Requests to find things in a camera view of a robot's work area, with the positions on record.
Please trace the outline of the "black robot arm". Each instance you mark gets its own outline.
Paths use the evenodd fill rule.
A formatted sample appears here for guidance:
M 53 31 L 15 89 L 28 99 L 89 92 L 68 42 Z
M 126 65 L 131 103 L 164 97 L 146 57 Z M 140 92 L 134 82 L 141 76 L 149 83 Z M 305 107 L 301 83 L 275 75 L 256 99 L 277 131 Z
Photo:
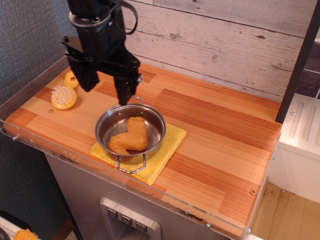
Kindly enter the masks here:
M 76 28 L 76 36 L 64 36 L 66 56 L 80 86 L 89 92 L 98 83 L 98 72 L 114 79 L 119 104 L 125 106 L 135 95 L 143 77 L 140 61 L 125 47 L 126 36 L 122 8 L 136 16 L 136 9 L 124 0 L 70 0 L 69 20 Z

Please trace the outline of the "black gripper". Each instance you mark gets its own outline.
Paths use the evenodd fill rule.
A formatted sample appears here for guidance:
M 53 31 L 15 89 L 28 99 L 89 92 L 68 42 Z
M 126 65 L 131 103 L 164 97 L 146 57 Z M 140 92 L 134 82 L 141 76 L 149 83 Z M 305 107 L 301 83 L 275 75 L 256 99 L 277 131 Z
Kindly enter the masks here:
M 119 105 L 136 94 L 141 74 L 139 60 L 125 47 L 126 31 L 122 10 L 110 9 L 99 16 L 69 14 L 77 36 L 65 37 L 67 59 L 80 86 L 90 92 L 99 82 L 97 72 L 114 77 Z

